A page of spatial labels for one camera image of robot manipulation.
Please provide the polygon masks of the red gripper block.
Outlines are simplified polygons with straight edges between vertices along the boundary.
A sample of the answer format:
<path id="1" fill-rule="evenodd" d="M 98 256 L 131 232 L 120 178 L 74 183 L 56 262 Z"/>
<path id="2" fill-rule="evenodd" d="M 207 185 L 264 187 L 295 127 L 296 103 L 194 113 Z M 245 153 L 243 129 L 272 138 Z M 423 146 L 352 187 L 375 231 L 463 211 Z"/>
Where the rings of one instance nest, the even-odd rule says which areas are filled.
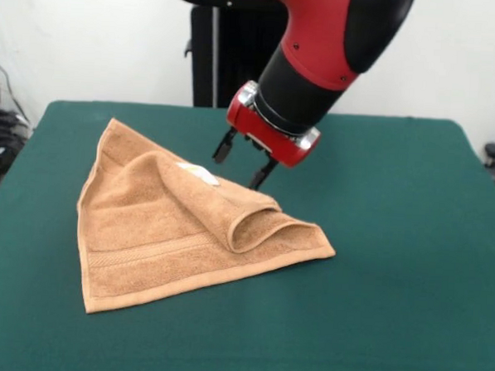
<path id="1" fill-rule="evenodd" d="M 270 125 L 255 108 L 258 85 L 247 81 L 235 94 L 227 111 L 230 128 L 221 139 L 212 158 L 222 164 L 233 146 L 233 138 L 243 134 L 258 148 L 266 151 L 270 158 L 268 163 L 255 172 L 248 185 L 250 190 L 258 190 L 280 163 L 294 167 L 309 156 L 321 139 L 318 129 L 311 128 L 302 136 L 289 135 Z"/>

